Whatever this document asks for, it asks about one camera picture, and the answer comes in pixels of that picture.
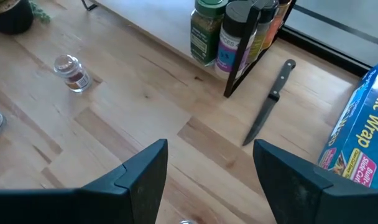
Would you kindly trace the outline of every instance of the black knife handle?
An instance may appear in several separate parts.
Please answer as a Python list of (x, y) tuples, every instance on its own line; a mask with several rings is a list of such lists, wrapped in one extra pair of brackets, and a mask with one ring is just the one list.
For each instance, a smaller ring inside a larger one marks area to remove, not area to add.
[(270, 89), (270, 93), (269, 93), (270, 95), (275, 95), (275, 96), (279, 95), (279, 91), (282, 90), (284, 84), (288, 80), (288, 76), (290, 75), (290, 72), (295, 68), (295, 65), (296, 65), (295, 61), (292, 59), (288, 59), (284, 63), (278, 77), (276, 78), (274, 85)]

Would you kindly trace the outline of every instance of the potted plant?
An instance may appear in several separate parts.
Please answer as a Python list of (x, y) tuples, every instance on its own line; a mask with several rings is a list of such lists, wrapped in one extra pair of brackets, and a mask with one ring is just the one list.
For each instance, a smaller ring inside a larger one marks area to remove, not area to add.
[(0, 0), (0, 32), (4, 34), (25, 32), (32, 25), (34, 16), (42, 22), (50, 19), (30, 0)]

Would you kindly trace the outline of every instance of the kitchen knife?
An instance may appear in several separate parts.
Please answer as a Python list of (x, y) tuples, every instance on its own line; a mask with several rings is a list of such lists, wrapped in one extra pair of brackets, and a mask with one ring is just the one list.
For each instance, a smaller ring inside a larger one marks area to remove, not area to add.
[(257, 136), (257, 134), (261, 130), (270, 112), (272, 111), (272, 108), (275, 106), (275, 104), (278, 102), (280, 98), (280, 95), (279, 95), (280, 90), (282, 90), (284, 84), (286, 83), (288, 79), (288, 76), (290, 75), (290, 72), (294, 68), (295, 68), (294, 60), (288, 59), (284, 63), (274, 85), (269, 91), (268, 97), (264, 101), (264, 104), (262, 105), (262, 108), (259, 111), (259, 114), (256, 120), (254, 121), (254, 124), (251, 126), (251, 129), (243, 142), (243, 146), (249, 144), (252, 140), (254, 140), (254, 138)]

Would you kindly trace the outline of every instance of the blue box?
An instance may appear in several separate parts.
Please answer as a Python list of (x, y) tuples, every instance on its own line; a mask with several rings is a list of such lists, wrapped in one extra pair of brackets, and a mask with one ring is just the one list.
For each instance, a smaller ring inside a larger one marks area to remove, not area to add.
[(378, 65), (359, 82), (319, 157), (318, 165), (378, 189)]

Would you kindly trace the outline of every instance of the black pot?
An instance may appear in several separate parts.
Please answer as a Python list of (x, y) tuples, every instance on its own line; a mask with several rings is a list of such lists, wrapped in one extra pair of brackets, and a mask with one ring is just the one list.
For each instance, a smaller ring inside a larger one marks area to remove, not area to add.
[(0, 32), (4, 34), (23, 33), (30, 28), (33, 19), (29, 0), (20, 0), (8, 11), (0, 13)]

